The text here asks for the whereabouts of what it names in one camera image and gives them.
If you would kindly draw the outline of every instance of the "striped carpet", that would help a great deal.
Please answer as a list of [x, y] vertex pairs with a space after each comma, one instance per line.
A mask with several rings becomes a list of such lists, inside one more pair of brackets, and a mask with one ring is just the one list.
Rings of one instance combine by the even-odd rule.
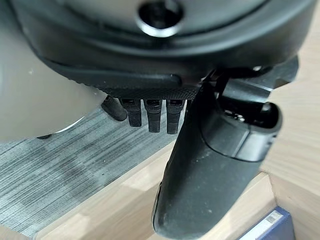
[[148, 132], [145, 111], [132, 128], [98, 109], [49, 139], [0, 144], [0, 224], [32, 237], [172, 142], [163, 106], [161, 133]]

